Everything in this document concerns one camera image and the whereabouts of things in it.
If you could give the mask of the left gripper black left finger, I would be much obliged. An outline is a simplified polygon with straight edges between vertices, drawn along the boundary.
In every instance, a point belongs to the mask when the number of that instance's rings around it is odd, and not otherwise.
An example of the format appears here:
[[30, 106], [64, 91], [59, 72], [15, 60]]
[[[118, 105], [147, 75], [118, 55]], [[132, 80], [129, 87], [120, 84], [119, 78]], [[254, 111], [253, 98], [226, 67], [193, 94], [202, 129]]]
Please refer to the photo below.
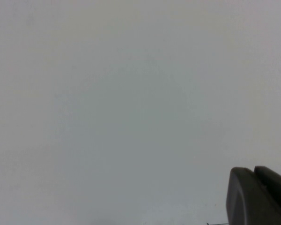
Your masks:
[[253, 171], [234, 167], [230, 171], [226, 210], [230, 225], [278, 225], [274, 201]]

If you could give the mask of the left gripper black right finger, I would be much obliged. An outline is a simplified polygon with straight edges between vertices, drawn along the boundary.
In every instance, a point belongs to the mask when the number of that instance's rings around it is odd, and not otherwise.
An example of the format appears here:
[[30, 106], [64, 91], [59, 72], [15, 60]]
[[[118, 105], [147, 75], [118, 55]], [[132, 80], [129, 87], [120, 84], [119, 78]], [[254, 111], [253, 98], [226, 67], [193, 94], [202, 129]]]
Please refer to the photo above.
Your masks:
[[265, 166], [256, 166], [254, 174], [273, 201], [271, 206], [281, 216], [281, 175]]

